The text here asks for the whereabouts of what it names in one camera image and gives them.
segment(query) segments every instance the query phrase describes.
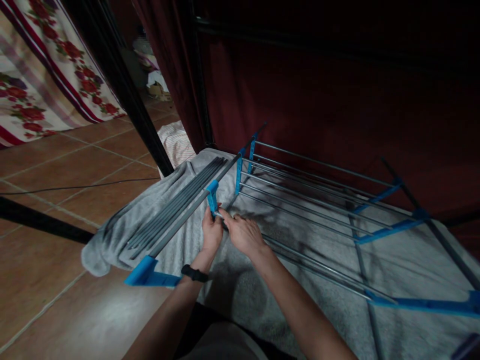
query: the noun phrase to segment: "right hand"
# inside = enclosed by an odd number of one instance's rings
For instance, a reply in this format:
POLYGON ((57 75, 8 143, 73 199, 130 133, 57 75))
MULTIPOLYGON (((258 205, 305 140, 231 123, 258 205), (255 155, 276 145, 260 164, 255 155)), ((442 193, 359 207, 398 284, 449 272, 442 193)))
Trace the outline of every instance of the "right hand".
POLYGON ((244 219, 237 213, 231 217, 221 207, 218 208, 218 211, 223 216, 223 221, 230 232, 233 246, 247 257, 251 258, 253 254, 267 246, 262 238, 260 228, 254 220, 244 219))

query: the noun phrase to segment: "hand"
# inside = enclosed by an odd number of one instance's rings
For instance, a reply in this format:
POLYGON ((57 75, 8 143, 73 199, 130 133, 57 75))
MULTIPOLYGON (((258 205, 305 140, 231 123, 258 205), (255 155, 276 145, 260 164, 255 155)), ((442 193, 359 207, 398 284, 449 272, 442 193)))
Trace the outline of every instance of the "hand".
POLYGON ((239 214, 233 217, 224 209, 219 208, 220 214, 223 216, 233 246, 244 253, 250 259, 252 255, 258 253, 267 246, 257 223, 252 219, 244 219, 239 214))
POLYGON ((215 221, 212 219, 212 212, 210 206, 205 209, 205 215, 201 222, 201 228, 203 230, 203 249, 202 251, 212 251, 216 253, 222 242, 222 236, 224 234, 224 227, 222 226, 222 218, 220 216, 215 217, 215 221))

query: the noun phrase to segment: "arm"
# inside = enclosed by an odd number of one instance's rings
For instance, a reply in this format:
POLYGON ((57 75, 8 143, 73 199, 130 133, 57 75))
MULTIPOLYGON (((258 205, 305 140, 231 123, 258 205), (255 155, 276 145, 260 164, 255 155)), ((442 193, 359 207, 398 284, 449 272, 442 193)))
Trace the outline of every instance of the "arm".
POLYGON ((308 359, 356 359, 305 289, 282 265, 262 239, 257 223, 220 209, 233 245, 252 262, 271 293, 308 359))
MULTIPOLYGON (((207 206, 201 225, 203 248, 190 267, 208 274, 222 241, 222 219, 217 216, 214 222, 207 206)), ((147 322, 123 360, 172 359, 202 286, 203 283, 184 276, 147 322)))

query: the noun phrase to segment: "terracotta tile floor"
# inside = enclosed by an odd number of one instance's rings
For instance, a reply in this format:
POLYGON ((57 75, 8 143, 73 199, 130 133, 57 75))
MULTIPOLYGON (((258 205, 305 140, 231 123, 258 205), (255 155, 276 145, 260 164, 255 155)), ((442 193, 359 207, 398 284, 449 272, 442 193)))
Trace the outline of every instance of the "terracotta tile floor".
MULTIPOLYGON (((171 102, 144 103, 157 130, 179 120, 171 102)), ((1 193, 159 176, 128 117, 2 150, 0 162, 1 193)), ((95 233, 156 181, 5 197, 95 233)), ((168 295, 124 285, 116 268, 91 276, 82 247, 0 219, 0 359, 121 359, 168 295)))

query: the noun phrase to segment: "dark red curtain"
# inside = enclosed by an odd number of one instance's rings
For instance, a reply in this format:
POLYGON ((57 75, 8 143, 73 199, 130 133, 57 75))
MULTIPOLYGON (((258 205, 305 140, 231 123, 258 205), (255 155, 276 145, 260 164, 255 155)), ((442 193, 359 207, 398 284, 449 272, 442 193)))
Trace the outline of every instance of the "dark red curtain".
MULTIPOLYGON (((204 144, 192 84, 184 1, 134 0, 178 112, 196 151, 204 144)), ((202 1, 215 21, 315 35, 321 39, 479 64, 476 4, 440 1, 375 6, 301 1, 202 1)), ((216 146, 237 152, 264 122, 260 139, 382 180, 384 156, 434 217, 480 206, 480 87, 477 80, 432 75, 307 51, 200 34, 208 111, 216 146)), ((275 151, 261 154, 301 168, 275 151)), ((313 167, 379 192, 381 186, 313 167)), ((400 193, 390 203, 411 209, 400 193)))

